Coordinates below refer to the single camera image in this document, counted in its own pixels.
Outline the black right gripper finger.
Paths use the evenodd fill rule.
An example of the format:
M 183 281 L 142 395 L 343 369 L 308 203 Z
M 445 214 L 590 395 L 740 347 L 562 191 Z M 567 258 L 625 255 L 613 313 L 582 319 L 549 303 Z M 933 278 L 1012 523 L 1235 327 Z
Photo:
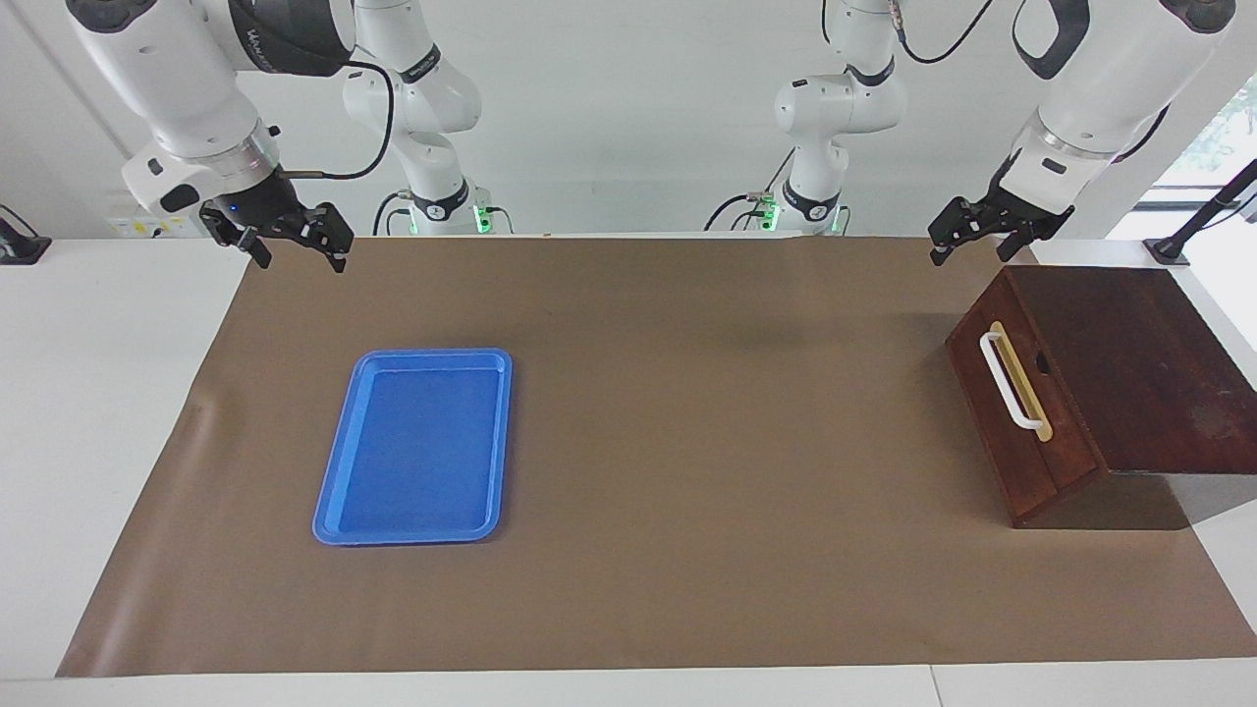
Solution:
M 233 247 L 246 253 L 261 269 L 268 269 L 272 264 L 272 253 L 256 233 L 256 228 L 239 226 L 211 201 L 201 204 L 200 220 L 217 245 Z
M 333 204 L 318 204 L 302 211 L 297 243 L 324 255 L 332 270 L 339 274 L 349 264 L 354 230 Z

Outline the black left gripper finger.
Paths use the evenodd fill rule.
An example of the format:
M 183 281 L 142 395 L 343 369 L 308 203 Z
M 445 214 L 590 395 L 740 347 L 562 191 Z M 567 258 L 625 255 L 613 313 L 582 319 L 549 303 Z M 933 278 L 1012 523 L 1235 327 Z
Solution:
M 1024 247 L 1050 237 L 1050 228 L 1037 221 L 1019 221 L 1001 242 L 1001 260 L 1012 260 Z
M 928 226 L 933 243 L 931 263 L 941 267 L 957 247 L 979 242 L 1003 226 L 1003 210 L 984 200 L 970 203 L 965 198 L 952 198 Z

